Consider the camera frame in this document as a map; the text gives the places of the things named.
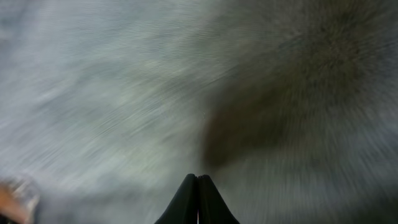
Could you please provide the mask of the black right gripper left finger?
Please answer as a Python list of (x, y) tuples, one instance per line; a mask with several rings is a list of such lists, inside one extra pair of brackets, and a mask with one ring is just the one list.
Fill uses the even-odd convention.
[(197, 224), (197, 177), (188, 174), (155, 224)]

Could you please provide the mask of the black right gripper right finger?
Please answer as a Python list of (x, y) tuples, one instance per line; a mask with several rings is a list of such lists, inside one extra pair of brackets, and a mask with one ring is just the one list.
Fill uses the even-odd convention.
[(239, 224), (209, 175), (197, 177), (199, 224)]

